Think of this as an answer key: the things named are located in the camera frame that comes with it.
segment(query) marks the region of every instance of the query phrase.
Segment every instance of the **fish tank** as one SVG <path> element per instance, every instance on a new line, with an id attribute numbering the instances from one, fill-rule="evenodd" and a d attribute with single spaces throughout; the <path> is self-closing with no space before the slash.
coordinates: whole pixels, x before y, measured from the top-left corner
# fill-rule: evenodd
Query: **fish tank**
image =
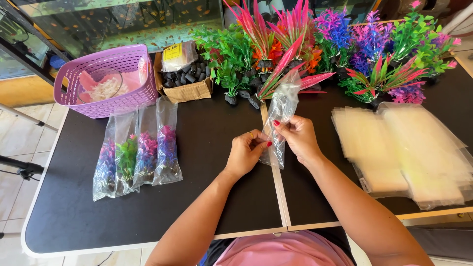
<path id="1" fill-rule="evenodd" d="M 131 44 L 149 52 L 222 29 L 220 0 L 11 0 L 73 57 Z"/>
<path id="2" fill-rule="evenodd" d="M 377 0 L 309 0 L 309 9 L 314 12 L 314 17 L 326 9 L 343 11 L 347 7 L 347 18 L 350 18 L 350 24 L 365 22 L 366 16 L 374 8 Z M 258 9 L 265 21 L 276 23 L 278 15 L 273 6 L 278 10 L 292 10 L 296 6 L 297 0 L 258 0 Z M 253 14 L 253 1 L 247 1 L 248 8 Z"/>
<path id="3" fill-rule="evenodd" d="M 14 49 L 20 51 L 28 59 L 41 68 L 46 62 L 48 46 L 34 34 L 17 22 L 0 6 L 0 38 L 10 43 Z M 0 49 L 0 80 L 34 75 L 22 63 Z"/>

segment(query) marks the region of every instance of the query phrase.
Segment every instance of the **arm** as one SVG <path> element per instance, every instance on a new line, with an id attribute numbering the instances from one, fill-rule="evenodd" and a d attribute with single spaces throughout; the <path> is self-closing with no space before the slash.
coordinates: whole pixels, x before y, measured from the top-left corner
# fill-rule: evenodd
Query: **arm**
<path id="1" fill-rule="evenodd" d="M 259 130 L 233 139 L 227 166 L 177 218 L 151 252 L 145 266 L 195 266 L 213 239 L 232 186 L 254 165 L 271 142 Z"/>
<path id="2" fill-rule="evenodd" d="M 274 121 L 327 198 L 347 234 L 373 266 L 433 266 L 414 237 L 382 204 L 344 175 L 320 151 L 312 121 L 294 116 L 288 126 Z"/>

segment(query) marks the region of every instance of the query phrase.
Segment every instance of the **barcode label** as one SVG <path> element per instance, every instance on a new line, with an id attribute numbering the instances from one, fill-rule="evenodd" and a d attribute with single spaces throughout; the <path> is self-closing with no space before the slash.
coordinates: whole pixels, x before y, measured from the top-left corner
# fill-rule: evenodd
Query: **barcode label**
<path id="1" fill-rule="evenodd" d="M 371 193 L 371 189 L 369 188 L 368 184 L 366 183 L 366 180 L 364 177 L 359 179 L 359 183 L 361 184 L 361 187 L 363 188 L 366 193 Z"/>

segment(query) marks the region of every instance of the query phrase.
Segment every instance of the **person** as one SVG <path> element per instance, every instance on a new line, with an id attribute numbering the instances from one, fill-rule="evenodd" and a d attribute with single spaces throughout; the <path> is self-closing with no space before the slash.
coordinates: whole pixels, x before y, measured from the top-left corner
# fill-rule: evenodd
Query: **person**
<path id="1" fill-rule="evenodd" d="M 343 229 L 366 252 L 373 266 L 433 266 L 396 216 L 322 154 L 311 120 L 295 115 L 288 124 L 277 120 L 273 124 L 298 161 L 313 175 Z M 208 248 L 215 247 L 212 239 L 232 186 L 255 166 L 271 144 L 256 129 L 234 138 L 223 171 L 166 231 L 145 266 L 197 265 Z M 349 250 L 312 231 L 240 237 L 226 242 L 224 248 L 213 249 L 219 254 L 211 265 L 355 265 Z"/>

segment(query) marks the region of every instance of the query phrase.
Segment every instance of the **woman's left hand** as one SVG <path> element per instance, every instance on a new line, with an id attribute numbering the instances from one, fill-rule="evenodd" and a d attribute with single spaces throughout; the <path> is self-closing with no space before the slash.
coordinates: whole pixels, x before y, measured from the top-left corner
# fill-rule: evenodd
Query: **woman's left hand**
<path id="1" fill-rule="evenodd" d="M 232 141 L 232 150 L 228 157 L 227 166 L 223 172 L 229 174 L 237 182 L 243 175 L 251 171 L 258 162 L 261 153 L 272 145 L 263 138 L 261 131 L 252 131 L 238 136 Z"/>

